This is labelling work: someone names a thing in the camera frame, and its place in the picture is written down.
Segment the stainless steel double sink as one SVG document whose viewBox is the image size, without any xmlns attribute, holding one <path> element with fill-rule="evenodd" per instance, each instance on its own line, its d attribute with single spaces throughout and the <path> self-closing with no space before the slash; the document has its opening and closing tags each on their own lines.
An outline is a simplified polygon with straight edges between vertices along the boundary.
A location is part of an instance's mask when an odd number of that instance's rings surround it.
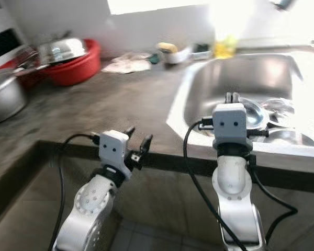
<svg viewBox="0 0 314 251">
<path fill-rule="evenodd" d="M 191 124 L 212 114 L 226 93 L 254 100 L 293 101 L 296 131 L 314 136 L 314 53 L 249 53 L 198 62 L 186 68 L 166 123 L 180 137 Z M 268 123 L 267 129 L 274 127 Z M 262 143 L 253 137 L 257 152 L 314 157 L 314 147 Z"/>
</svg>

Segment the shallow stainless steel bowl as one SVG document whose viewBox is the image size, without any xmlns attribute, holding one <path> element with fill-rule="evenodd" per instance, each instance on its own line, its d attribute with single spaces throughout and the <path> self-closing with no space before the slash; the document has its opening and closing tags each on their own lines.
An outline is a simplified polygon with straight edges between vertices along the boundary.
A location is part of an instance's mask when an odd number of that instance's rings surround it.
<svg viewBox="0 0 314 251">
<path fill-rule="evenodd" d="M 293 101 L 285 98 L 270 98 L 260 103 L 268 115 L 268 123 L 274 127 L 295 127 Z"/>
</svg>

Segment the wide stainless steel bowl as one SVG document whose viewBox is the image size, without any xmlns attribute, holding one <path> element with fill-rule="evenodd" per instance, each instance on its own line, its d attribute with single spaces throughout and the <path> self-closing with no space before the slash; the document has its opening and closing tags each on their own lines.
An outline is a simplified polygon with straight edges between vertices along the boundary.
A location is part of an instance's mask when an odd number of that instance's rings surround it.
<svg viewBox="0 0 314 251">
<path fill-rule="evenodd" d="M 260 140 L 260 142 L 314 147 L 314 136 L 291 128 L 272 128 L 268 131 L 268 137 Z"/>
</svg>

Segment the yellow dish soap bottle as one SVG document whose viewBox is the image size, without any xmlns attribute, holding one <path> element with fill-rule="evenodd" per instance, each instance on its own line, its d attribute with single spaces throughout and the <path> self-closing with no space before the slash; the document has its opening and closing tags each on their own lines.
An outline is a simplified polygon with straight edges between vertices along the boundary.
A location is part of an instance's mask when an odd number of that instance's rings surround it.
<svg viewBox="0 0 314 251">
<path fill-rule="evenodd" d="M 216 59 L 227 59 L 234 57 L 238 39 L 234 35 L 216 35 L 214 41 L 214 57 Z"/>
</svg>

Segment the small clear plastic tray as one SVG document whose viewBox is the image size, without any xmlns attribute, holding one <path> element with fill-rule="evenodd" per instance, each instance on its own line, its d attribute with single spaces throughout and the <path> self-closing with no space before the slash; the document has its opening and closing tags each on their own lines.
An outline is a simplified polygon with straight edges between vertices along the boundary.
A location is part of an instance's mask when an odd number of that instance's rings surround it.
<svg viewBox="0 0 314 251">
<path fill-rule="evenodd" d="M 212 52 L 212 48 L 211 47 L 210 47 L 209 52 L 194 53 L 193 50 L 192 50 L 192 53 L 191 53 L 193 60 L 206 60 L 206 59 L 211 58 L 213 54 L 214 53 Z"/>
</svg>

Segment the white bowl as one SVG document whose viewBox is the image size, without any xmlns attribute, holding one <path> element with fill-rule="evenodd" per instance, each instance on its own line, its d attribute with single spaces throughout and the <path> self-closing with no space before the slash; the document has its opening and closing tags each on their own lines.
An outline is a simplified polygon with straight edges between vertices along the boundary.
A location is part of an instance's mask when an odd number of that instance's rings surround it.
<svg viewBox="0 0 314 251">
<path fill-rule="evenodd" d="M 164 54 L 164 62 L 166 64 L 181 64 L 190 58 L 192 48 L 192 46 L 188 46 L 179 50 L 178 52 L 171 52 L 171 50 L 160 49 L 160 52 Z"/>
</svg>

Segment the large steel pot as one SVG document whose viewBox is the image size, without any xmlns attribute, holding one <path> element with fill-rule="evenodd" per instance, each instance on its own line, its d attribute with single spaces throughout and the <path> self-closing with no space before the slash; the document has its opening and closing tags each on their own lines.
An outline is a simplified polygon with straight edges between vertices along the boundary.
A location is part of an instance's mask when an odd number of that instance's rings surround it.
<svg viewBox="0 0 314 251">
<path fill-rule="evenodd" d="M 17 114 L 28 103 L 13 69 L 0 69 L 0 122 Z"/>
</svg>

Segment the beige cloth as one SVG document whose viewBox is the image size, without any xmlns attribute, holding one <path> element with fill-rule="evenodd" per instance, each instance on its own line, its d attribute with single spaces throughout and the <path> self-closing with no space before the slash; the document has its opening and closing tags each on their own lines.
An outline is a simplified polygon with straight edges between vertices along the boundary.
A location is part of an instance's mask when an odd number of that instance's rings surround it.
<svg viewBox="0 0 314 251">
<path fill-rule="evenodd" d="M 102 69 L 102 72 L 128 74 L 149 70 L 151 68 L 149 58 L 151 56 L 150 53 L 144 52 L 124 53 L 122 56 L 111 60 L 110 64 Z"/>
</svg>

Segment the yellow sponge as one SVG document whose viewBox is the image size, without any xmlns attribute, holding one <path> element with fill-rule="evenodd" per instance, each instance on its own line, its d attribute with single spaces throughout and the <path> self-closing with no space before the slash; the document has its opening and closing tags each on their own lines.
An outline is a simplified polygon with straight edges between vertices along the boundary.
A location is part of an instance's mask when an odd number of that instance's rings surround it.
<svg viewBox="0 0 314 251">
<path fill-rule="evenodd" d="M 180 51 L 176 45 L 167 42 L 159 42 L 155 47 L 162 53 L 177 53 Z"/>
</svg>

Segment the shiny steel lid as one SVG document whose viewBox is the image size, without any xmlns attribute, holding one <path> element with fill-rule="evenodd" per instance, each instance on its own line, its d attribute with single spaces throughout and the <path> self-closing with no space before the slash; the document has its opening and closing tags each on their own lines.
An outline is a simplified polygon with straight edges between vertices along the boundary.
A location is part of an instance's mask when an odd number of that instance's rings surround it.
<svg viewBox="0 0 314 251">
<path fill-rule="evenodd" d="M 37 52 L 40 65 L 55 65 L 87 55 L 88 46 L 80 38 L 61 38 L 38 45 Z"/>
</svg>

